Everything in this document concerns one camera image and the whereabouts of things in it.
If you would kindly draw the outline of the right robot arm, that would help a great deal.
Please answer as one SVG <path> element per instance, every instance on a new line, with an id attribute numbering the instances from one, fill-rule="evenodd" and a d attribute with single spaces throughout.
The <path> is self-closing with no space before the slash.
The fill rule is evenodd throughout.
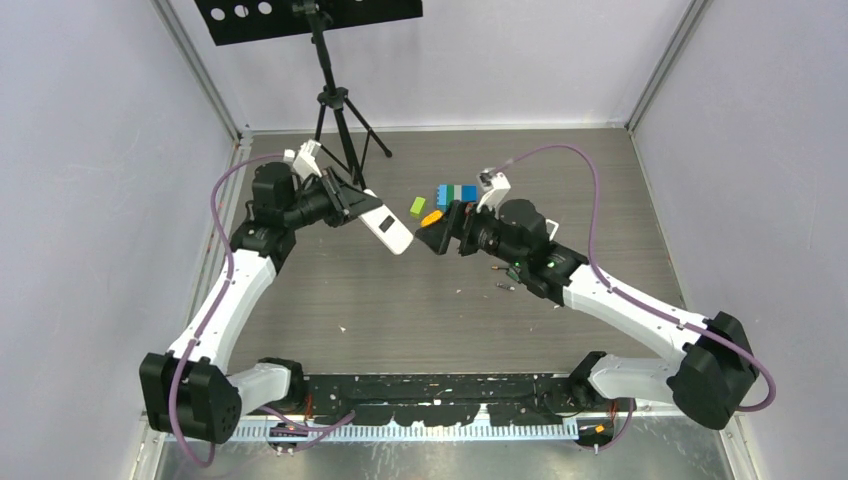
<path id="1" fill-rule="evenodd" d="M 697 424 L 721 430 L 743 411 L 762 371 L 740 320 L 678 309 L 619 282 L 590 259 L 552 238 L 552 221 L 524 199 L 499 211 L 454 201 L 415 232 L 443 255 L 458 240 L 462 256 L 486 253 L 510 265 L 528 292 L 589 314 L 655 353 L 628 359 L 593 351 L 572 373 L 571 397 L 584 410 L 608 399 L 673 404 Z"/>

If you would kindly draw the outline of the white remote with red keypad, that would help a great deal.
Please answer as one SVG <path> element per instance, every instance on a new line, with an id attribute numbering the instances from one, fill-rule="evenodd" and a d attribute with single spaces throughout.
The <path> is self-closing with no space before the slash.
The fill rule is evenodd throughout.
<path id="1" fill-rule="evenodd" d="M 398 216 L 371 189 L 364 193 L 376 199 L 379 205 L 359 216 L 359 220 L 394 255 L 402 255 L 412 244 L 412 232 Z"/>

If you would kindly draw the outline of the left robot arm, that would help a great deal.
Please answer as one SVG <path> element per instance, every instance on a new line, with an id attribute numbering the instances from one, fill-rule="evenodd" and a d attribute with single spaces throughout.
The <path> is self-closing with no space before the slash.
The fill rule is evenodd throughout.
<path id="1" fill-rule="evenodd" d="M 301 364 L 265 357 L 232 374 L 235 344 L 293 250 L 297 230 L 316 222 L 340 227 L 383 205 L 331 168 L 301 177 L 283 162 L 257 167 L 251 190 L 248 216 L 229 240 L 212 292 L 167 352 L 149 353 L 140 364 L 147 420 L 156 431 L 221 445 L 242 416 L 263 406 L 298 412 L 308 398 Z"/>

